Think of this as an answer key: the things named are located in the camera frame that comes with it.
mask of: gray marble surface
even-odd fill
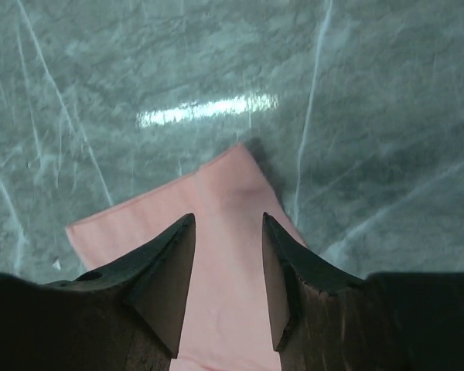
[[[464,0],[0,0],[0,271],[247,146],[346,271],[464,271]]]

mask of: towel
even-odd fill
[[[67,235],[92,270],[194,213],[196,252],[171,371],[280,371],[261,256],[264,212],[305,245],[258,164],[239,144],[192,174],[75,222]]]

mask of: pink fabric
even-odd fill
[[[243,145],[197,172],[67,227],[88,269],[125,255],[186,213],[196,252],[179,358],[172,371],[279,371],[261,257],[263,212],[301,237]]]

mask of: folded cloth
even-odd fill
[[[251,154],[235,145],[193,174],[75,222],[67,235],[91,270],[194,213],[193,272],[179,357],[170,369],[278,371],[261,256],[263,212],[305,245]]]

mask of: pink cloth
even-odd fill
[[[193,174],[67,227],[88,269],[141,246],[187,213],[196,252],[172,371],[279,371],[261,256],[263,212],[304,244],[243,145]]]

